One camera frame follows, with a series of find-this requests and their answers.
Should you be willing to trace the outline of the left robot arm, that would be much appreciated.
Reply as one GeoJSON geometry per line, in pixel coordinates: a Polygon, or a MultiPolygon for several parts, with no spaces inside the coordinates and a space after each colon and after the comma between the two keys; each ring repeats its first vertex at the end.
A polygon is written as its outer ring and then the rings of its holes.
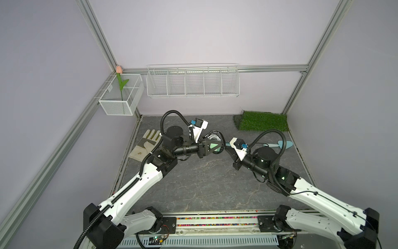
{"type": "Polygon", "coordinates": [[[97,249],[115,249],[126,238],[141,231],[158,232],[163,215],[154,207],[128,215],[132,206],[178,164],[181,157],[196,154],[203,158],[219,154],[226,147],[222,133],[212,130],[204,137],[207,121],[187,121],[176,110],[167,111],[160,120],[160,140],[140,165],[139,172],[115,194],[99,205],[89,204],[84,210],[83,232],[74,248],[85,238],[97,249]]]}

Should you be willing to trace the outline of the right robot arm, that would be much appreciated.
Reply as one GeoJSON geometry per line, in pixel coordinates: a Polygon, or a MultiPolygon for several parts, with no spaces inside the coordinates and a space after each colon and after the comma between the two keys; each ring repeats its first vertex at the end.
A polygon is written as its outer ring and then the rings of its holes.
{"type": "Polygon", "coordinates": [[[284,196],[297,200],[320,213],[319,216],[280,205],[273,217],[276,231],[304,230],[334,240],[346,249],[381,248],[379,234],[379,213],[347,204],[321,191],[293,171],[280,165],[280,159],[287,148],[285,135],[277,129],[262,132],[247,144],[239,138],[232,138],[226,150],[234,160],[234,168],[245,167],[263,178],[269,188],[284,196]],[[251,149],[269,133],[282,138],[280,151],[262,146],[251,149]]]}

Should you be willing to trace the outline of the green charger block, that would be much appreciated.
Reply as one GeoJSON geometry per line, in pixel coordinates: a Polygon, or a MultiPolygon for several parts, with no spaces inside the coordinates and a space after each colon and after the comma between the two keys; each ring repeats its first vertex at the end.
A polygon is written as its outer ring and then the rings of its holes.
{"type": "Polygon", "coordinates": [[[209,151],[213,154],[219,154],[221,152],[222,143],[213,143],[211,142],[209,145],[209,151]]]}

